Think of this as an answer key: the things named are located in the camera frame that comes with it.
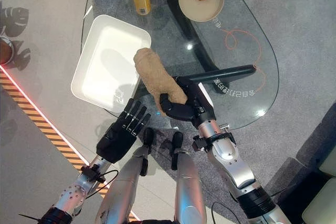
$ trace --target beige bowl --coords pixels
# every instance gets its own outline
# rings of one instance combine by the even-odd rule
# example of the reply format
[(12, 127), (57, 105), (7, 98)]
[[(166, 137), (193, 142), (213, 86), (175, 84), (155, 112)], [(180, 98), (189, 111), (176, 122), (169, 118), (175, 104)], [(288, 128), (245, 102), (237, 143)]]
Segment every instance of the beige bowl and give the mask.
[(178, 0), (178, 4), (187, 18), (206, 22), (221, 12), (224, 0)]

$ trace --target silver metal cylinder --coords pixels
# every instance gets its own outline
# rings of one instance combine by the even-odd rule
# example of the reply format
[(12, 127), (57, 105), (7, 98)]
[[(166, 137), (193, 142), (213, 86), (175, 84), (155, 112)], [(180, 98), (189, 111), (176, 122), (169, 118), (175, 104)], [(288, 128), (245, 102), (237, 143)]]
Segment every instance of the silver metal cylinder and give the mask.
[(186, 153), (177, 160), (175, 220), (181, 224), (206, 224), (206, 211), (197, 168)]
[(201, 138), (209, 138), (213, 135), (221, 133), (222, 130), (219, 128), (216, 120), (208, 120), (198, 126), (198, 132)]
[(120, 170), (112, 182), (96, 215), (95, 224), (126, 223), (133, 206), (142, 168), (143, 159), (147, 159), (149, 148), (139, 147)]
[(265, 215), (257, 218), (248, 219), (250, 224), (291, 224), (281, 208), (276, 205), (275, 208)]
[[(90, 167), (93, 165), (98, 165), (99, 168), (97, 172), (103, 174), (107, 171), (111, 163), (97, 155), (90, 163)], [(64, 189), (54, 207), (74, 217), (80, 211), (85, 198), (88, 194), (95, 191), (98, 185), (99, 183), (95, 180), (90, 181), (88, 177), (82, 173), (71, 186)]]

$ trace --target robotic hand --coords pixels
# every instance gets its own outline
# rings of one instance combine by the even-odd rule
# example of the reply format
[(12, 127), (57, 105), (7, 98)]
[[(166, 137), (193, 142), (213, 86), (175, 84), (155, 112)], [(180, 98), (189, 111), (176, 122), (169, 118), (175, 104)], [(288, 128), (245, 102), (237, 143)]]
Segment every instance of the robotic hand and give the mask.
[(145, 106), (136, 115), (141, 103), (137, 101), (131, 109), (132, 104), (133, 99), (130, 99), (117, 121), (110, 126), (97, 144), (97, 154), (113, 164), (127, 153), (151, 117), (149, 114), (144, 116), (147, 109)]
[(139, 110), (139, 101), (133, 108), (132, 105), (133, 99), (130, 99), (116, 122), (97, 144), (97, 156), (90, 165), (81, 168), (82, 173), (61, 193), (57, 203), (38, 220), (39, 224), (71, 223), (80, 213), (87, 196), (96, 191), (99, 183), (105, 181), (104, 173), (111, 163), (119, 161), (127, 153), (150, 118), (149, 114), (144, 116), (146, 107)]
[(249, 223), (290, 224), (240, 157), (233, 135), (228, 131), (228, 125), (218, 126), (212, 101), (203, 85), (185, 77), (177, 77), (175, 81), (187, 95), (187, 102), (172, 103), (167, 94), (161, 94), (162, 110), (171, 118), (192, 122), (198, 129), (199, 135), (194, 137), (193, 148), (195, 151), (207, 152), (209, 160), (221, 174), (230, 194), (240, 204)]

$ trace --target gray floor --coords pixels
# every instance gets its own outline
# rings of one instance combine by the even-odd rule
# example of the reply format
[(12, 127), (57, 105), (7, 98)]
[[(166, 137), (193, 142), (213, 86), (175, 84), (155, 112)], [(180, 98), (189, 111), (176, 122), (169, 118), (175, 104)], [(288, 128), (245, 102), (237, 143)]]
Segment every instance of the gray floor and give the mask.
[[(47, 116), (57, 122), (56, 126), (61, 131), (71, 132), (69, 139), (90, 159), (94, 155), (96, 139), (113, 120), (104, 111), (74, 98), (69, 90), (79, 58), (86, 0), (71, 0), (71, 4), (64, 0), (1, 1), (6, 7), (29, 9), (27, 28), (17, 39), (24, 41), (22, 48), (30, 49), (30, 62), (24, 69), (13, 67), (11, 74)], [(291, 164), (289, 158), (300, 160), (298, 152), (311, 139), (311, 134), (335, 102), (336, 2), (245, 1), (274, 47), (280, 87), (270, 111), (255, 123), (235, 130), (234, 136), (242, 157), (248, 161), (256, 177), (271, 188), (268, 184), (277, 178), (277, 172)], [(151, 173), (156, 174), (140, 181), (143, 188), (139, 198), (147, 195), (149, 202), (162, 199), (165, 204), (162, 209), (166, 212), (161, 212), (158, 217), (171, 216), (172, 193), (157, 185), (159, 178), (165, 175), (159, 167), (152, 169)], [(206, 178), (211, 180), (213, 177), (208, 175)], [(174, 186), (169, 178), (162, 181), (168, 181), (170, 187)], [(141, 217), (146, 217), (141, 204), (134, 206)]]

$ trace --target black cable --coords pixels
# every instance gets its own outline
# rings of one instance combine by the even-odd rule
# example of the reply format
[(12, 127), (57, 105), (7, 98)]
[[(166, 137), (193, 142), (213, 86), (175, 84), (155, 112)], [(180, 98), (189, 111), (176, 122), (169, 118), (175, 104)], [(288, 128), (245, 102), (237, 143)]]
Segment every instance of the black cable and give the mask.
[(23, 214), (19, 214), (20, 216), (23, 216), (23, 217), (26, 217), (28, 219), (32, 219), (32, 220), (37, 220), (37, 221), (40, 221), (40, 219), (37, 219), (37, 218), (34, 218), (34, 217), (31, 217), (31, 216), (28, 216), (28, 215), (23, 215)]
[(106, 185), (104, 185), (102, 188), (100, 188), (99, 190), (95, 191), (93, 194), (89, 195), (89, 196), (86, 197), (85, 199), (88, 199), (88, 198), (90, 198), (91, 196), (95, 195), (95, 194), (98, 193), (100, 190), (103, 190), (109, 183), (111, 183), (112, 181), (114, 181), (114, 179), (115, 179), (115, 178), (118, 176), (118, 174), (119, 174), (118, 170), (111, 170), (111, 171), (109, 171), (109, 172), (107, 172), (107, 173), (104, 173), (104, 174), (100, 175), (100, 177), (101, 177), (101, 176), (104, 176), (105, 174), (111, 173), (111, 172), (117, 172), (117, 174), (116, 174), (116, 175), (114, 176), (114, 178), (111, 179)]
[(118, 175), (118, 170), (111, 170), (111, 171), (109, 171), (109, 172), (107, 172), (107, 173), (104, 173), (104, 174), (101, 174), (100, 175), (100, 177), (102, 177), (102, 176), (104, 176), (104, 175), (106, 175), (106, 174), (109, 174), (109, 173), (111, 173), (111, 172), (117, 172), (117, 175)]
[(213, 203), (212, 203), (212, 206), (211, 206), (211, 216), (212, 216), (212, 221), (214, 222), (214, 224), (216, 224), (216, 222), (215, 222), (215, 217), (214, 217), (214, 205), (215, 205), (216, 203), (217, 203), (217, 204), (220, 204), (222, 207), (225, 207), (227, 210), (229, 210), (229, 211), (236, 217), (236, 219), (237, 219), (237, 221), (238, 221), (238, 224), (241, 224), (240, 221), (239, 221), (239, 219), (238, 219), (238, 217), (236, 216), (236, 214), (235, 214), (230, 208), (228, 208), (227, 206), (225, 206), (224, 204), (222, 204), (222, 203), (220, 203), (220, 202), (218, 202), (218, 201), (213, 202)]

